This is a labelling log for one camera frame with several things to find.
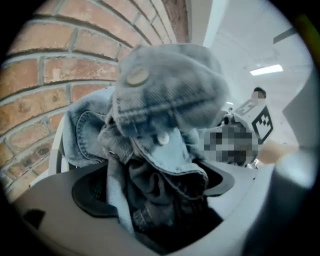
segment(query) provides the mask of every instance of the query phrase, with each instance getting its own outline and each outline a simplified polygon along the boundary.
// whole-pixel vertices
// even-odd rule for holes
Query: person
[[[256,87],[253,90],[251,99],[265,99],[267,97],[266,91],[260,87]]]

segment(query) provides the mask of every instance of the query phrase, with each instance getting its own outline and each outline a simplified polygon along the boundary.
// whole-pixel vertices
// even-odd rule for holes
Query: light blue denim
[[[131,87],[127,78],[136,67],[148,70],[149,77],[142,85]],[[62,139],[65,157],[74,166],[109,160],[108,203],[117,208],[120,223],[134,233],[130,214],[134,203],[128,203],[133,199],[125,194],[126,173],[143,194],[141,208],[133,214],[135,225],[141,230],[149,224],[170,225],[170,214],[166,219],[146,214],[159,202],[167,206],[161,211],[171,211],[171,195],[163,189],[164,183],[184,199],[202,197],[208,176],[192,161],[208,157],[204,137],[220,122],[229,91],[218,61],[199,45],[138,46],[119,64],[119,71],[115,86],[92,92],[70,106]],[[160,145],[157,135],[163,132],[168,133],[169,142]],[[134,161],[147,168],[133,167]],[[150,194],[155,186],[163,191],[161,199]]]

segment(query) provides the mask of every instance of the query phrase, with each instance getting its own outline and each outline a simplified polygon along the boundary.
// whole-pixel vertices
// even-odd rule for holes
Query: white ceiling
[[[229,82],[231,97],[228,101],[235,105],[242,103],[255,87],[262,87],[274,123],[271,138],[296,145],[282,110],[307,81],[312,60],[297,34],[273,44],[274,37],[291,27],[266,0],[229,0],[211,49]],[[280,64],[284,71],[250,74],[251,70],[275,64]]]

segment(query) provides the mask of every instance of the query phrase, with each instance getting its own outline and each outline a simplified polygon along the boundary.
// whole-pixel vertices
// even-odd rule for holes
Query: red brick
[[[176,36],[162,0],[151,0],[151,1],[156,8],[166,31],[168,32],[169,38],[171,39],[172,43],[175,44],[177,42]]]
[[[29,50],[67,50],[73,28],[61,24],[28,24],[18,34],[8,54]]]
[[[12,176],[15,179],[21,177],[26,172],[26,169],[22,164],[16,163],[8,167],[8,169],[5,170],[5,172],[7,172],[10,176]]]
[[[0,106],[0,135],[30,118],[67,105],[64,88],[48,89],[22,96],[14,102]]]
[[[188,15],[185,0],[169,0],[165,3],[174,33],[170,37],[176,38],[179,43],[188,41]]]
[[[171,23],[179,17],[179,10],[177,10],[175,4],[172,1],[165,3],[165,9],[167,10],[169,20]]]
[[[121,18],[111,14],[92,2],[84,0],[67,0],[62,6],[59,14],[64,17],[73,18],[79,21],[90,23],[103,30],[106,30],[117,38],[136,45],[140,37],[129,28],[129,25]]]
[[[61,118],[64,116],[64,114],[65,113],[59,113],[59,114],[50,116],[49,125],[52,132],[55,132],[58,129]]]
[[[46,125],[42,122],[37,122],[17,131],[11,135],[8,140],[11,144],[11,148],[20,152],[49,134],[50,132]]]
[[[35,168],[34,168],[34,172],[37,175],[40,175],[42,173],[44,173],[46,170],[48,170],[49,168],[49,158],[47,160],[42,160],[42,162],[40,162]]]
[[[20,164],[24,166],[26,171],[29,170],[50,155],[52,143],[53,139],[40,144],[29,155],[21,159]]]
[[[11,150],[4,144],[0,143],[0,167],[14,157]]]
[[[101,90],[103,88],[108,87],[107,84],[85,84],[85,85],[75,85],[72,87],[71,95],[72,95],[72,102],[75,102],[81,99],[83,96]]]
[[[54,83],[71,80],[115,81],[116,67],[107,63],[76,58],[49,58],[44,60],[44,82]]]
[[[132,22],[138,13],[136,7],[128,0],[102,0],[118,13],[122,14],[128,21]]]
[[[130,49],[122,46],[121,49],[120,49],[120,52],[119,52],[119,55],[118,55],[117,59],[118,59],[119,61],[121,61],[124,57],[127,57],[130,52],[131,52]]]
[[[29,187],[30,183],[37,177],[33,171],[28,171],[22,177],[17,179],[12,185],[11,190],[6,195],[9,203],[20,197]]]
[[[74,50],[85,53],[93,53],[115,59],[118,44],[107,37],[80,30],[76,39]]]
[[[38,84],[36,59],[14,62],[0,72],[0,99]]]
[[[165,27],[158,16],[154,19],[154,21],[152,22],[152,25],[154,26],[154,28],[156,29],[156,31],[158,32],[158,34],[162,39],[167,35]]]
[[[152,45],[155,46],[155,45],[162,44],[159,36],[157,35],[153,27],[149,24],[149,22],[144,16],[140,15],[140,17],[138,18],[138,20],[134,25],[137,26],[142,31],[142,33],[146,36],[146,38],[150,40]]]
[[[47,0],[43,3],[42,6],[39,7],[39,9],[35,13],[41,15],[51,15],[53,14],[58,2],[59,0]]]
[[[144,14],[147,16],[149,21],[151,21],[153,17],[156,15],[156,10],[152,6],[151,2],[149,0],[134,0],[134,1],[140,7],[140,9],[144,12]]]

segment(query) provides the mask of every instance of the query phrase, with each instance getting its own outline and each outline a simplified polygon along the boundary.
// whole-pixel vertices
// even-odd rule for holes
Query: metal button
[[[169,134],[167,132],[161,132],[157,135],[157,140],[159,142],[160,145],[166,145],[169,142]]]
[[[126,78],[127,83],[131,87],[140,86],[143,82],[145,82],[149,77],[149,71],[143,67],[134,68],[131,73]]]

